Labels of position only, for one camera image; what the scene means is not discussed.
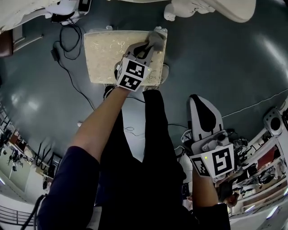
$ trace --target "metal railing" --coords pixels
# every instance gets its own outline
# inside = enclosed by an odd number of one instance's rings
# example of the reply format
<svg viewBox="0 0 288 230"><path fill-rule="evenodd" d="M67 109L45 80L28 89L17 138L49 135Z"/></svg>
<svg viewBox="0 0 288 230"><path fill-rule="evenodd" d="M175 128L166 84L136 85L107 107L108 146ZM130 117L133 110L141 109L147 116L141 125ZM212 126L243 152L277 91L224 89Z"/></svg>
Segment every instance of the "metal railing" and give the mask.
<svg viewBox="0 0 288 230"><path fill-rule="evenodd" d="M21 212L0 206L0 222L2 223L22 226L29 216L30 213ZM33 226L33 221L34 217L32 217L28 226Z"/></svg>

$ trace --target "gray floor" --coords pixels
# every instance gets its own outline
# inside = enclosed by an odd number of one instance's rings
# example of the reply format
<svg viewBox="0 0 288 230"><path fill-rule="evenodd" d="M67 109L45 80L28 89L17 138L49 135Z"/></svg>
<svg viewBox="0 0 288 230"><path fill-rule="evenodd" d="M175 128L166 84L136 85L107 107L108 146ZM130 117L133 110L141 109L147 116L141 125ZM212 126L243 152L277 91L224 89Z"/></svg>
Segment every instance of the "gray floor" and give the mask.
<svg viewBox="0 0 288 230"><path fill-rule="evenodd" d="M79 25L86 31L106 25L119 30L152 30L155 26L168 29L165 62L171 72L161 92L169 123L186 125L185 103L193 93L210 100L222 115L227 115L288 88L288 8L281 0L258 0L253 18L243 24L217 12L168 22L163 18L167 3L93 0L89 14ZM0 59L4 82L1 103L32 148L37 150L40 141L49 137L55 151L63 155L77 131L77 122L84 120L91 108L50 54L60 25L36 18L24 26L27 36L43 33L44 38L12 57ZM68 32L64 39L72 42L73 35ZM104 88L90 82L84 49L76 61L63 62L79 88L98 106ZM224 118L225 128L253 138L263 127L266 110L281 103L287 94ZM134 96L142 98L141 92ZM127 99L123 114L125 127L134 127L136 135L144 132L143 103ZM169 130L177 146L185 129L170 126ZM143 135L127 134L127 138L140 159Z"/></svg>

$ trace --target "shoe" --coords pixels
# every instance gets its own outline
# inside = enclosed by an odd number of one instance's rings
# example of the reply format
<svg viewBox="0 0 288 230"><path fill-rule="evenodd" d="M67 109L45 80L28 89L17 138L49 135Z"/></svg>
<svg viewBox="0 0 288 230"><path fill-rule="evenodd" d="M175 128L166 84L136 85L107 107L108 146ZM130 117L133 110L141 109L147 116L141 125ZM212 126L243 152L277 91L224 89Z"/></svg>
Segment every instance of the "shoe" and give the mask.
<svg viewBox="0 0 288 230"><path fill-rule="evenodd" d="M163 64L160 84L159 85L146 85L143 87L143 91L151 90L151 89L159 90L160 85L162 85L167 80L168 75L169 75L169 66L166 64Z"/></svg>

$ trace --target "wire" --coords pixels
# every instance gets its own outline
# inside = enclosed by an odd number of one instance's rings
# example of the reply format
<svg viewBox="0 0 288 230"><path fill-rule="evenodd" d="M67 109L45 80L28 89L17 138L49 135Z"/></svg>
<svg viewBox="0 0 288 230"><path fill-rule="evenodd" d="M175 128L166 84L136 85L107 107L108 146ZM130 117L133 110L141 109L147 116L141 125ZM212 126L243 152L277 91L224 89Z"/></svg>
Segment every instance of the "wire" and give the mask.
<svg viewBox="0 0 288 230"><path fill-rule="evenodd" d="M112 90L114 90L115 87L112 87L111 89L108 90L107 93L105 93L105 96L104 96L104 100L106 99L106 97L108 97L108 95L112 92Z"/></svg>
<svg viewBox="0 0 288 230"><path fill-rule="evenodd" d="M183 127L183 128L188 128L188 127L183 126L183 125L181 125L181 124L168 124L168 126L169 126L169 125L174 125L174 126L180 126L180 127Z"/></svg>
<svg viewBox="0 0 288 230"><path fill-rule="evenodd" d="M127 98L133 98L133 99L135 99L135 100L137 100L137 101L139 101L139 102L145 103L144 101L142 101L142 100L140 100L140 99L138 99L138 98L135 98L135 97L127 97Z"/></svg>
<svg viewBox="0 0 288 230"><path fill-rule="evenodd" d="M184 154L186 153L186 150L184 149L184 150L182 150L182 153L180 154L180 157L179 157L179 159L178 159L178 163L180 163L181 162L181 160L182 160L182 157L184 156Z"/></svg>
<svg viewBox="0 0 288 230"><path fill-rule="evenodd" d="M81 31L81 28L80 28L79 26L77 26L71 19L69 19L69 20L70 20L71 23L69 22L68 25L65 25L65 26L64 26L64 25L61 24L62 27L61 27L60 34L59 34L59 40L58 40L58 41L55 41L55 42L53 43L53 48L56 49L55 45L56 45L56 43L59 43L60 47L61 47L62 50L63 50L64 57L67 58L67 59L69 59L69 60L76 60L76 59L80 56L81 48L82 48L82 46L83 46L83 43L82 43L82 41L83 41L83 34L82 34L82 31ZM73 30L77 33L77 35L78 35L78 38L77 38L76 43L75 43L71 48L69 48L69 49L64 46L64 44L63 44L63 39L62 39L62 33L63 33L63 31L64 31L65 28L71 28L71 29L73 29ZM66 53L69 53L69 52L73 51L73 50L77 47L77 45L79 44L79 42L80 42L79 52L78 52L78 54L76 55L76 57L74 57L74 58L68 57L68 56L66 55ZM82 93L80 90L78 90L78 89L75 87L75 85L74 85L74 83L73 83L73 80L72 80L72 77L71 77L71 74L70 74L70 71L61 63L60 59L57 61L57 63L61 66L61 68L63 68L63 69L68 73L73 88L74 88L78 93L80 93L80 94L88 101L88 103L90 104L91 108L92 108L93 110L95 110L95 108L92 106L89 98L88 98L84 93Z"/></svg>
<svg viewBox="0 0 288 230"><path fill-rule="evenodd" d="M260 103L265 102L265 101L268 101L268 100L272 99L273 97L276 97L276 96L278 96L278 95L286 92L287 90L288 90L288 88L285 89L285 90L283 90L282 92L280 92L280 93L278 93L278 94L273 95L272 97L270 97L270 98L268 98L268 99L262 100L262 101L260 101L260 102L258 102L258 103L256 103L256 104L254 104L254 105L251 105L251 106L245 107L245 108L243 108L243 109L240 109L240 110L238 110L238 111L235 111L235 112L233 112L233 113L227 114L227 115L223 116L222 118L228 117L228 116L233 115L233 114L235 114L235 113L239 113L239 112L241 112L241 111L243 111L243 110L245 110L245 109L249 109L249 108L251 108L251 107L254 107L254 106L256 106L256 105L259 105Z"/></svg>
<svg viewBox="0 0 288 230"><path fill-rule="evenodd" d="M246 146L240 146L239 148L234 150L234 153L236 153L237 155L242 154L243 153L243 148L246 148L245 151L248 149Z"/></svg>
<svg viewBox="0 0 288 230"><path fill-rule="evenodd" d="M183 146L178 146L178 147L175 148L174 150L179 149L179 148L182 148L183 150L185 150L185 148L184 148Z"/></svg>
<svg viewBox="0 0 288 230"><path fill-rule="evenodd" d="M187 132L191 132L192 130L191 129L188 129L188 130L186 130L184 133L183 133L183 135L182 135L182 137L181 137L181 142L182 143L184 143L184 141L183 141L183 137L186 135L186 133Z"/></svg>
<svg viewBox="0 0 288 230"><path fill-rule="evenodd" d="M236 133L235 130L232 128L227 129L226 132L228 133L227 137L230 137L233 134L236 134L238 136L238 133Z"/></svg>
<svg viewBox="0 0 288 230"><path fill-rule="evenodd" d="M145 133L141 133L141 134L136 135L135 133L133 133L134 130L135 130L134 127L124 128L124 131L125 131L126 133L130 133L130 134L132 134L132 135L135 136L135 137L139 137L139 136L142 136L142 135L145 134Z"/></svg>
<svg viewBox="0 0 288 230"><path fill-rule="evenodd" d="M73 29L73 30L77 33L77 35L78 35L78 38L77 38L76 43L75 43L71 48L67 48L67 47L65 47L65 45L63 44L62 33L63 33L63 31L64 31L65 29L67 29L67 28ZM56 43L59 43L60 47L63 49L64 57L67 58L67 59L69 59L69 60L76 60L76 59L80 56L80 53L81 53L81 48L82 48L82 46L83 46L82 40L83 40L83 34L82 34L82 31L81 31L81 28L80 28L79 26L77 26L75 23L72 22L72 24L68 24L68 25L65 25L65 26L62 25L61 30L60 30L60 34L59 34L59 40L58 40L58 41L55 41L55 42L53 43L53 47L54 47L54 45L55 45ZM77 45L79 44L79 42L80 42L80 46L79 46L79 52L78 52L77 56L74 57L74 58L73 58L73 57L68 57L68 56L66 55L66 53L69 53L69 52L73 51L73 50L77 47Z"/></svg>
<svg viewBox="0 0 288 230"><path fill-rule="evenodd" d="M282 105L281 105L281 107L278 109L278 111L280 111L281 109L283 109L285 105L286 105L286 101L284 101L284 102L282 103Z"/></svg>
<svg viewBox="0 0 288 230"><path fill-rule="evenodd" d="M284 122L285 127L288 129L288 110L285 110L282 114L282 120Z"/></svg>
<svg viewBox="0 0 288 230"><path fill-rule="evenodd" d="M70 77L70 80L71 80L71 83L72 83L72 86L74 87L74 89L75 89L78 93L80 93L80 94L89 102L91 108L92 108L93 110L95 110L94 107L92 106L90 100L88 99L88 97L86 97L84 93L82 93L80 90L78 90L78 89L75 87L75 85L74 85L74 83L73 83L73 81L72 81L72 77L71 77L71 75L70 75L70 71L69 71L68 69L66 69L66 68L60 63L60 61L58 62L58 64L61 66L61 68L63 68L63 69L68 73L68 75L69 75L69 77Z"/></svg>
<svg viewBox="0 0 288 230"><path fill-rule="evenodd" d="M255 151L257 151L257 149L254 147L254 145L251 145L251 147L252 147L252 148L254 148L254 149L255 149Z"/></svg>

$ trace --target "navy sleeve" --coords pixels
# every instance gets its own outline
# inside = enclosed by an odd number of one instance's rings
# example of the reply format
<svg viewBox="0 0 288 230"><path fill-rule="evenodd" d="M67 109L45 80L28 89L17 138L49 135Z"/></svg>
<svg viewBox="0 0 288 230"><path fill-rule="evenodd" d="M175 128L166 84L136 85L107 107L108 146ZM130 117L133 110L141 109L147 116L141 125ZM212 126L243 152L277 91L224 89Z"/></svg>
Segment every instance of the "navy sleeve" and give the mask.
<svg viewBox="0 0 288 230"><path fill-rule="evenodd" d="M230 230L227 205L224 203L212 207L194 209L193 214L199 221L199 229L217 228L221 230Z"/></svg>
<svg viewBox="0 0 288 230"><path fill-rule="evenodd" d="M93 213L98 180L98 161L82 148L70 147L42 202L38 229L85 229Z"/></svg>

